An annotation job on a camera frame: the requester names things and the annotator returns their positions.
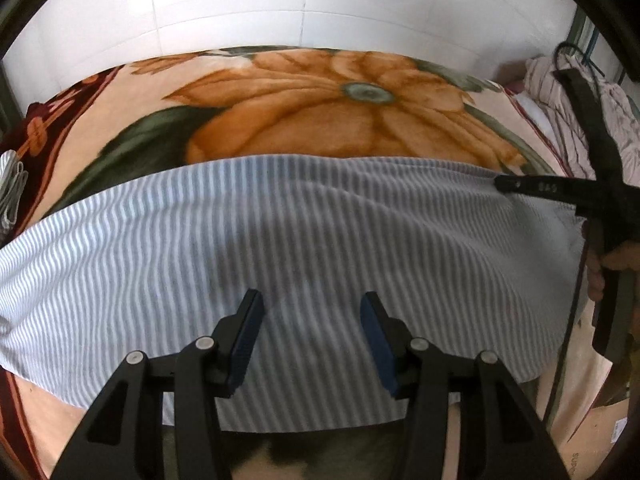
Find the blue gripper pad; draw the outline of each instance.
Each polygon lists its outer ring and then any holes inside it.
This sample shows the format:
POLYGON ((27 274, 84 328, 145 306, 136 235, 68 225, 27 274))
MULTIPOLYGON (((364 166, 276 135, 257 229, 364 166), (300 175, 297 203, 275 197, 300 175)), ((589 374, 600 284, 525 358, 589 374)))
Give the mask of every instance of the blue gripper pad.
POLYGON ((411 334, 403 322, 389 318, 375 292, 367 292, 360 301, 360 323, 380 381, 385 390, 395 397, 400 393, 396 374, 403 368, 405 345, 411 340, 411 334))
POLYGON ((262 294, 257 290, 249 289, 244 295, 238 312, 233 317, 236 318, 235 321, 239 322, 240 325, 237 332, 238 336, 229 352, 226 385, 230 393, 233 393, 244 381, 255 341, 258 339, 258 332, 260 332, 262 319, 264 318, 262 294))

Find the human hand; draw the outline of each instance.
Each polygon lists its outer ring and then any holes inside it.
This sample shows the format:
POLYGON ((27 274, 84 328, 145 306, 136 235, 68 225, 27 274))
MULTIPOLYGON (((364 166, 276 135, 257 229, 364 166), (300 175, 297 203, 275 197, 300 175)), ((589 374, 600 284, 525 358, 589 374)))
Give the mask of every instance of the human hand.
MULTIPOLYGON (((604 277, 602 267, 612 270, 632 269, 640 271, 640 243, 626 241, 609 254, 599 258, 595 252, 589 250, 587 254, 587 280, 589 283, 589 297, 593 301, 600 301, 604 291, 604 277)), ((631 333, 640 338, 640 278, 636 276, 636 307, 632 322, 631 333)))

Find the silver screw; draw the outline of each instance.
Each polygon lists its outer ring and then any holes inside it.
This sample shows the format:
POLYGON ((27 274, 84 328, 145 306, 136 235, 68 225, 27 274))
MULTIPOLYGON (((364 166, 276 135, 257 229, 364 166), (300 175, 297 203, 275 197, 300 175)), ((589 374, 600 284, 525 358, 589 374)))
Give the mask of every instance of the silver screw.
POLYGON ((411 350, 415 350, 416 352, 424 352, 429 348, 429 342, 424 338, 414 337, 413 339, 411 339, 409 346, 411 347, 411 350))
POLYGON ((145 355, 140 350, 134 350, 127 354, 127 363, 130 365, 137 365, 138 363, 141 363, 144 358, 145 355))
POLYGON ((213 345, 215 345, 215 341, 208 335, 196 340, 196 348, 198 350, 209 350, 209 348, 213 348, 213 345))
POLYGON ((491 350, 485 350, 482 352, 480 354, 480 358, 483 363, 487 363, 488 365, 495 365, 498 362, 498 356, 491 350))

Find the flower center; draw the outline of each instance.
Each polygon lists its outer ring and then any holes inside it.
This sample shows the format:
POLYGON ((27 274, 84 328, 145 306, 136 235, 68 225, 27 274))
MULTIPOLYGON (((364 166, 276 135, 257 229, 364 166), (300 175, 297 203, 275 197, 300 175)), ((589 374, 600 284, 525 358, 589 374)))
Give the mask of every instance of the flower center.
POLYGON ((371 83, 347 83, 342 85, 342 92, 354 101, 383 105, 396 100, 391 92, 371 83))

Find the white label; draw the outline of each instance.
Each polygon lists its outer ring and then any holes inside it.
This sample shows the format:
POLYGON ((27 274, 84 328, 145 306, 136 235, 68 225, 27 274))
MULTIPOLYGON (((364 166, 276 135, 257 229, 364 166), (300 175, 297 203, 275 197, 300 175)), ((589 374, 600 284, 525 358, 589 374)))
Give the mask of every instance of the white label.
POLYGON ((622 434, 622 431, 625 429, 625 426, 626 426, 626 417, 621 418, 616 422, 616 425, 613 427, 613 435, 611 435, 612 444, 615 444, 618 441, 618 439, 620 438, 620 435, 622 434))

